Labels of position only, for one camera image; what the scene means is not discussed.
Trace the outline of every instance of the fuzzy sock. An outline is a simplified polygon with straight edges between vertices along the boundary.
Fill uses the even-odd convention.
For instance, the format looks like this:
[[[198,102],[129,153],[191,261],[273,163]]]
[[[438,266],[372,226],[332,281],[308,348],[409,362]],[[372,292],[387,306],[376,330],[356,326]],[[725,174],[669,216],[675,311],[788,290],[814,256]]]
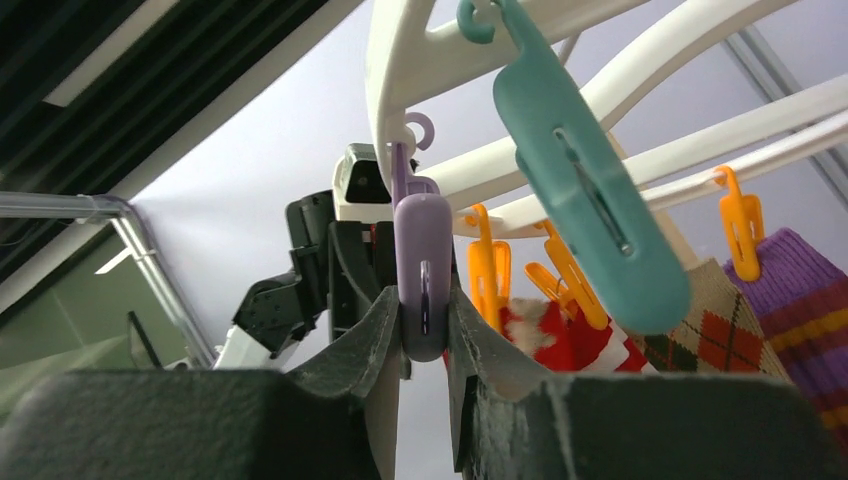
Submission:
[[[513,298],[500,310],[504,336],[526,355],[554,372],[573,372],[571,335],[559,304]]]
[[[848,455],[848,277],[796,232],[783,228],[757,247],[761,275],[740,280],[765,338]]]
[[[512,299],[501,321],[515,346],[555,372],[656,372],[614,322],[596,330],[583,312],[568,319],[556,302]]]
[[[721,266],[710,259],[689,270],[692,307],[664,335],[631,335],[660,371],[761,372],[789,380],[757,319]]]

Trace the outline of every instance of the black ceiling panel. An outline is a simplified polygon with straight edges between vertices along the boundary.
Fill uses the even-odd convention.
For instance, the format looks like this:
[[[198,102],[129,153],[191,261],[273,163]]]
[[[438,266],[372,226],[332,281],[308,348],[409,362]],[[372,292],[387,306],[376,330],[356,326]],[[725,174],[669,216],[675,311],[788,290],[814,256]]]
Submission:
[[[0,0],[0,190],[108,192],[327,0],[181,0],[66,107],[143,0]],[[0,282],[66,221],[0,219]]]

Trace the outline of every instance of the clothespin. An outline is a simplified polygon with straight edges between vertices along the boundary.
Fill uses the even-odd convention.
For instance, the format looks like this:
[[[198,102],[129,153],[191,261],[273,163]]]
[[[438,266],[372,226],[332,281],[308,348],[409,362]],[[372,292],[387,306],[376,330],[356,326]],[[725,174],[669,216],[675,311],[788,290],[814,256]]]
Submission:
[[[574,299],[574,294],[565,286],[562,278],[556,278],[544,265],[530,262],[524,266],[524,274],[533,282],[548,300],[557,302],[560,310],[574,318],[580,308]]]
[[[490,327],[503,333],[500,309],[509,300],[512,252],[504,241],[492,241],[489,214],[481,204],[472,207],[477,216],[465,222],[480,229],[480,240],[468,246],[468,271],[471,276],[471,303]]]
[[[430,119],[410,114],[407,121],[424,128],[418,148],[429,146]],[[447,348],[453,214],[432,179],[412,174],[407,146],[395,142],[391,148],[401,343],[410,359],[429,362]]]
[[[544,228],[548,232],[548,239],[545,240],[545,252],[553,262],[560,278],[565,282],[571,296],[574,297],[580,310],[586,316],[586,321],[595,329],[603,330],[606,328],[608,319],[604,307],[589,285],[586,276],[583,275],[583,271],[577,265],[574,255],[571,254],[560,238],[559,233],[548,220],[537,224],[536,228]]]
[[[733,258],[736,275],[746,282],[760,278],[757,245],[765,236],[763,209],[756,195],[742,195],[736,173],[727,165],[716,167],[723,175],[716,183],[727,186],[727,195],[719,199],[718,209],[724,225],[724,234]]]
[[[517,0],[499,0],[518,58],[494,82],[516,163],[551,223],[620,325],[664,333],[689,312],[689,279],[606,134],[548,41]],[[495,25],[460,0],[457,24],[486,44]]]

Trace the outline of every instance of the orange stripe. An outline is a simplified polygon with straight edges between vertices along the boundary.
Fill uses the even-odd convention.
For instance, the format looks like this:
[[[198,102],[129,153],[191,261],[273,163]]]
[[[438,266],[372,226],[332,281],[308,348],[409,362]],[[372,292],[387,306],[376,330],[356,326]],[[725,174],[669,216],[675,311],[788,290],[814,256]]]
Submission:
[[[840,426],[848,426],[848,406],[835,408],[821,415],[825,428],[834,429]]]
[[[779,353],[787,348],[800,345],[805,341],[816,339],[846,327],[848,327],[848,309],[843,309],[829,313],[821,318],[810,320],[792,330],[776,335],[769,343],[771,343],[775,352]]]

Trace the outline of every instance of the metal rail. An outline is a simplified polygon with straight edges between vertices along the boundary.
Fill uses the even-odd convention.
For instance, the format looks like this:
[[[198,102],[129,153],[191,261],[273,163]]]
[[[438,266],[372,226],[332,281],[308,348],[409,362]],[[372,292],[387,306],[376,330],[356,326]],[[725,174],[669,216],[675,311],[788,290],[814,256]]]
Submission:
[[[168,275],[155,239],[129,203],[108,196],[0,192],[0,217],[75,219],[81,223],[108,221],[132,253],[168,319],[182,333],[192,360],[201,368],[211,367],[216,356],[214,350],[189,313],[175,280]]]
[[[756,27],[746,27],[722,43],[766,102],[804,90]],[[844,146],[827,149],[812,155],[810,162],[843,208],[848,210],[848,152],[845,150]]]

